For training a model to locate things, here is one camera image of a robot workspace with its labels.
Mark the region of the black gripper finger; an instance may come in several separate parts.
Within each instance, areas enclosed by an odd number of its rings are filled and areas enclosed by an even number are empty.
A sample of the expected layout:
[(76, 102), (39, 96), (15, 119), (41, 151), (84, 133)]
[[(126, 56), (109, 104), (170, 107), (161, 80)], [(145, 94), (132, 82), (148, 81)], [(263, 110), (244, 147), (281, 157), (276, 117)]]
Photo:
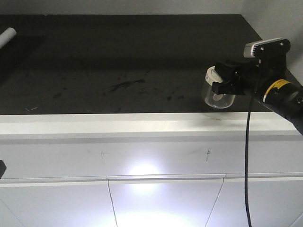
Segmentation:
[(222, 78), (223, 82), (237, 81), (243, 79), (245, 69), (250, 66), (249, 61), (232, 61), (216, 62), (214, 70)]
[(7, 167), (3, 160), (0, 161), (0, 179), (3, 177)]
[(213, 82), (212, 91), (217, 94), (227, 94), (227, 95), (245, 95), (243, 88), (239, 82)]

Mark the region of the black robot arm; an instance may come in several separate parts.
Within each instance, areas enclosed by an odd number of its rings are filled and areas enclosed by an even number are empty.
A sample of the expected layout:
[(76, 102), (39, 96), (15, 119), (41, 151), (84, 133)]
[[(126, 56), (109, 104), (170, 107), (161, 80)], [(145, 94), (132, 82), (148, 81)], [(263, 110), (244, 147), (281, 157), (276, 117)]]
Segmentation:
[(258, 53), (248, 62), (217, 62), (214, 70), (223, 81), (213, 83), (213, 92), (249, 96), (302, 133), (303, 88), (286, 78), (285, 53)]

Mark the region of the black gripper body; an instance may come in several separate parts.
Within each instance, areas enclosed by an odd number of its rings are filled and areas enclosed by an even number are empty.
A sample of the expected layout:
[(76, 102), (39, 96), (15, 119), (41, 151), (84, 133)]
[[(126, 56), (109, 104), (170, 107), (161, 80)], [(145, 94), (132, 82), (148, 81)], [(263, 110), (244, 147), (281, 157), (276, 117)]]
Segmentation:
[(265, 59), (236, 62), (234, 74), (235, 87), (238, 95), (250, 96), (256, 89), (260, 91), (271, 82), (285, 79), (286, 53), (271, 54)]

